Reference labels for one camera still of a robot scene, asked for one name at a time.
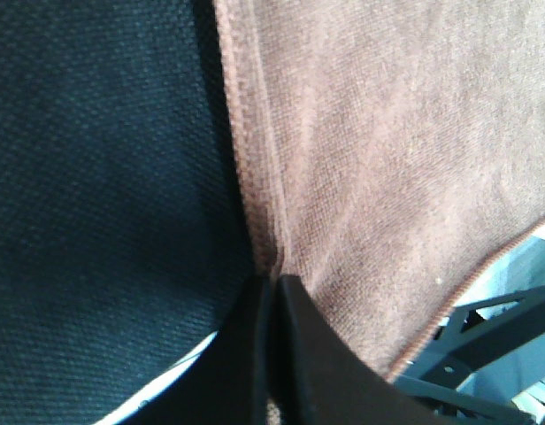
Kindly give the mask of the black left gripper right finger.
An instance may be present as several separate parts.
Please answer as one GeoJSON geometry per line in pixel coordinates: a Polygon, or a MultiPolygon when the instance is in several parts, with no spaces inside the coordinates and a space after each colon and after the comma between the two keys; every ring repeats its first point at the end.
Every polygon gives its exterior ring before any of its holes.
{"type": "Polygon", "coordinates": [[[296,275],[277,283],[279,399],[287,424],[445,424],[373,372],[326,323],[296,275]]]}

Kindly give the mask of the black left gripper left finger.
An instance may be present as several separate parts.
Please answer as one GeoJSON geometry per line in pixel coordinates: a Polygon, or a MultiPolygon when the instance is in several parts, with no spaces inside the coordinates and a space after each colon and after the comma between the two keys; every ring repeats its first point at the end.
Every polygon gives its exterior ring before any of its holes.
{"type": "Polygon", "coordinates": [[[124,424],[264,424],[271,283],[253,277],[223,326],[176,382],[124,424]]]}

